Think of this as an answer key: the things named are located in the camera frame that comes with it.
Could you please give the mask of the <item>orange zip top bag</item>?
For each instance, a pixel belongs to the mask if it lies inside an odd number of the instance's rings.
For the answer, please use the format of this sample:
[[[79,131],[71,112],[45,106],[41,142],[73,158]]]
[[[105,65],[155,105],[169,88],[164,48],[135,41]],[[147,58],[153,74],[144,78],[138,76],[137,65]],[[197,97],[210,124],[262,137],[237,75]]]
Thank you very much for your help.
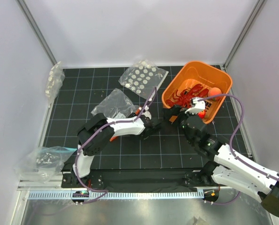
[[[93,134],[88,142],[98,139],[110,140],[113,137],[124,135],[140,135],[144,124],[140,119],[142,111],[135,114],[136,107],[132,101],[119,89],[114,89],[91,112],[93,117],[90,124]]]

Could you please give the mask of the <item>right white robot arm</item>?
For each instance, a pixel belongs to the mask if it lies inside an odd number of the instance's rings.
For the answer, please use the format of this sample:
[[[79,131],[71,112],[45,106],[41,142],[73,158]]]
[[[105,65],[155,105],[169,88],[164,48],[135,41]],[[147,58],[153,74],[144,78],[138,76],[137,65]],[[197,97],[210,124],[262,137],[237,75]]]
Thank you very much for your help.
[[[178,105],[163,109],[164,119],[179,127],[189,145],[208,159],[199,173],[204,185],[229,186],[249,195],[272,215],[279,217],[279,173],[236,152],[225,141],[208,133],[194,109]]]

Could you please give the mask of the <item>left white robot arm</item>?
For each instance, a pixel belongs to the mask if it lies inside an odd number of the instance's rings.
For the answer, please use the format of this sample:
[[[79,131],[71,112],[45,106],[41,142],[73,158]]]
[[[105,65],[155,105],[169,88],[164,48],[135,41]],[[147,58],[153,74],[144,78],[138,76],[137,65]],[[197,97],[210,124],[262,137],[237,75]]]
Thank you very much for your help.
[[[99,154],[111,138],[126,135],[146,139],[161,129],[158,118],[134,115],[124,119],[107,118],[102,113],[96,114],[78,131],[78,150],[73,164],[72,182],[79,188],[88,184],[88,175],[94,156]]]

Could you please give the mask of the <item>red toy lobster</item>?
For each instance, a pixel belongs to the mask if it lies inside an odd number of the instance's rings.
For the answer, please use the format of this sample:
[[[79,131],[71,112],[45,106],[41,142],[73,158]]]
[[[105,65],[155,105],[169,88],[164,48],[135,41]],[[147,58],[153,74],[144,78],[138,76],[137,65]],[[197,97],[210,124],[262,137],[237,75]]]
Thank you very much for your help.
[[[182,107],[189,108],[191,106],[191,99],[198,97],[203,98],[208,95],[209,90],[204,88],[201,84],[196,84],[192,88],[184,89],[180,93],[178,90],[173,92],[172,96],[167,99],[165,102],[170,106],[173,107],[174,105],[179,105]]]

